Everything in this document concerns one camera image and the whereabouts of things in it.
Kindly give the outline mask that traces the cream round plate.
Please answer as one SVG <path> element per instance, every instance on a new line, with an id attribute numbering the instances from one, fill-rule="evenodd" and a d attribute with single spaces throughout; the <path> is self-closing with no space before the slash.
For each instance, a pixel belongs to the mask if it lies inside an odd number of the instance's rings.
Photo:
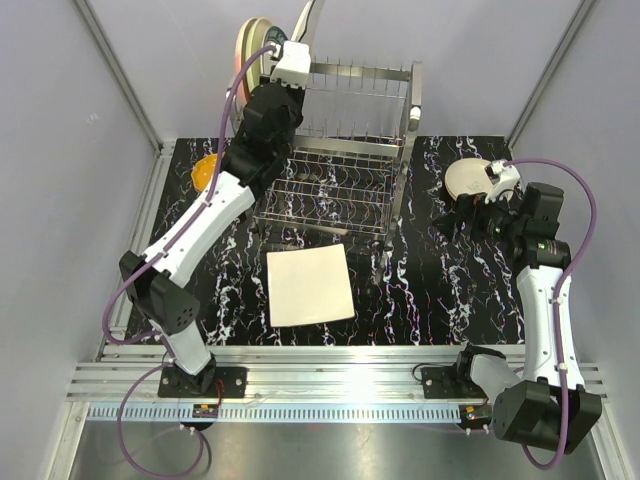
<path id="1" fill-rule="evenodd" d="M 444 175 L 444 186 L 449 196 L 456 200 L 461 194 L 488 193 L 493 187 L 485 171 L 489 164 L 489 161 L 481 158 L 454 161 Z"/>

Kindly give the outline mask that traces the white square plate black rim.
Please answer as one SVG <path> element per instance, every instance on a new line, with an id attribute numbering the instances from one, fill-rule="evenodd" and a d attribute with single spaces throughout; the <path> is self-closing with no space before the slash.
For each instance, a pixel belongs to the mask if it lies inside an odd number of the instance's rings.
<path id="1" fill-rule="evenodd" d="M 269 252 L 266 261 L 272 327 L 329 323 L 355 316 L 342 244 Z"/>

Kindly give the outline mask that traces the pink and cream plate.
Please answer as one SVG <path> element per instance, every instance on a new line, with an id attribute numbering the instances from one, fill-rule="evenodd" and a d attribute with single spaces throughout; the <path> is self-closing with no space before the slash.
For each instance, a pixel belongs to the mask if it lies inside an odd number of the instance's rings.
<path id="1" fill-rule="evenodd" d="M 235 54 L 234 54 L 234 63 L 235 63 L 235 74 L 238 75 L 244 65 L 245 62 L 245 53 L 246 46 L 248 42 L 248 36 L 250 30 L 254 23 L 256 22 L 256 17 L 251 17 L 247 19 L 238 32 L 235 44 Z M 246 84 L 246 76 L 242 77 L 242 80 L 237 89 L 236 98 L 238 105 L 240 107 L 244 107 L 247 103 L 247 84 Z"/>

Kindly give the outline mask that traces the orange polka dot plate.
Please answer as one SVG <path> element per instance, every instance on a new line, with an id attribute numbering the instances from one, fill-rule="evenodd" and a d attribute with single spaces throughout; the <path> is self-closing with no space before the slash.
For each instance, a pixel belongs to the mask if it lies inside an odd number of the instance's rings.
<path id="1" fill-rule="evenodd" d="M 210 154 L 204 156 L 195 163 L 191 171 L 191 180 L 193 187 L 199 193 L 206 189 L 212 179 L 216 169 L 217 160 L 217 154 Z"/>

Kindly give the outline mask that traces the green rimmed white plate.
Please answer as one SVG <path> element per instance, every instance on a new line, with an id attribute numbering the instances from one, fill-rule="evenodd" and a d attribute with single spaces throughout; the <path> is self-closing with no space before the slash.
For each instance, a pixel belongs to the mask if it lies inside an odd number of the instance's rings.
<path id="1" fill-rule="evenodd" d="M 285 42 L 288 41 L 288 36 L 284 30 L 276 25 L 271 25 L 264 36 L 264 46 L 272 48 L 269 59 L 273 62 L 278 62 L 282 56 L 282 50 Z"/>

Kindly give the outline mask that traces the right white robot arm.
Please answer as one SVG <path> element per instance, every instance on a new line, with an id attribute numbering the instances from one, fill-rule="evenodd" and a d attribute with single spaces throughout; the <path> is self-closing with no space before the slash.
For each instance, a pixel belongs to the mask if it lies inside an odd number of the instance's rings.
<path id="1" fill-rule="evenodd" d="M 484 393 L 493 408 L 497 438 L 526 447 L 572 453 L 602 414 L 576 360 L 569 313 L 573 259 L 556 237 L 564 202 L 561 189 L 532 182 L 516 208 L 504 197 L 462 193 L 436 221 L 453 238 L 469 228 L 474 240 L 506 246 L 525 322 L 525 361 L 516 374 L 501 352 L 469 345 L 448 367 L 445 383 L 465 397 Z"/>

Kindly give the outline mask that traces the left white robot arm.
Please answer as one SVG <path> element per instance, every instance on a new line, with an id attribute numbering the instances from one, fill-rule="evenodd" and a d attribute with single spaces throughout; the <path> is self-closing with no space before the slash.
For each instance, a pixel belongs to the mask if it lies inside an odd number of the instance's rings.
<path id="1" fill-rule="evenodd" d="M 127 297 L 150 322 L 181 386 L 194 397 L 215 385 L 216 360 L 196 322 L 199 301 L 186 290 L 202 257 L 279 177 L 303 120 L 305 90 L 282 82 L 256 87 L 230 142 L 220 141 L 214 174 L 183 216 L 142 254 L 126 252 Z"/>

